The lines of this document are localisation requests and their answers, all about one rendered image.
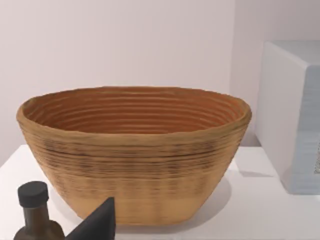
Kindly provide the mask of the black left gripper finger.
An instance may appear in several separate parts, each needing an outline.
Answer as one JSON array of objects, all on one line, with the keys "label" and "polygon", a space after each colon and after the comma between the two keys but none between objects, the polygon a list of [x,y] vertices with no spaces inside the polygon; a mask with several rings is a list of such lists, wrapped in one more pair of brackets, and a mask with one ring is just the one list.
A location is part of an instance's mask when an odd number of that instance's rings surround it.
[{"label": "black left gripper finger", "polygon": [[73,229],[65,240],[115,240],[115,235],[115,199],[109,197]]}]

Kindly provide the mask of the dark olive bottle black cap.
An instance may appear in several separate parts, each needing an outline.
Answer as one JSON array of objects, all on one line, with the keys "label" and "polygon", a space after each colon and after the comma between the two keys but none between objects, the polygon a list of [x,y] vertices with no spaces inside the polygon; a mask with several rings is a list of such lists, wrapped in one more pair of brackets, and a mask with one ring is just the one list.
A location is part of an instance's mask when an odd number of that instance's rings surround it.
[{"label": "dark olive bottle black cap", "polygon": [[48,211],[48,185],[43,181],[29,181],[17,189],[23,208],[24,226],[13,240],[65,240],[62,227],[51,220]]}]

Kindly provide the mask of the brown woven basket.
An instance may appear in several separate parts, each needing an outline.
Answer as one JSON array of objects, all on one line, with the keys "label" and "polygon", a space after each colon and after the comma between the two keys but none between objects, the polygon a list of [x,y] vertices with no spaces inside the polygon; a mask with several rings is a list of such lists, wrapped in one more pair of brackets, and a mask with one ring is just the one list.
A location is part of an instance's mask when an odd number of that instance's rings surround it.
[{"label": "brown woven basket", "polygon": [[215,190],[252,118],[242,99],[161,86],[32,97],[16,120],[61,198],[82,219],[114,197],[120,225],[189,220]]}]

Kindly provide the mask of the pale microwave oven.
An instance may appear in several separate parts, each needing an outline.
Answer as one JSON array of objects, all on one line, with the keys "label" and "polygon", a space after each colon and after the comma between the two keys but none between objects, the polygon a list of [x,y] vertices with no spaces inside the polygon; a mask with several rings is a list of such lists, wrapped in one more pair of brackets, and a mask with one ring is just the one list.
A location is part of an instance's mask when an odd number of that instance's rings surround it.
[{"label": "pale microwave oven", "polygon": [[320,40],[264,44],[255,135],[288,193],[320,195]]}]

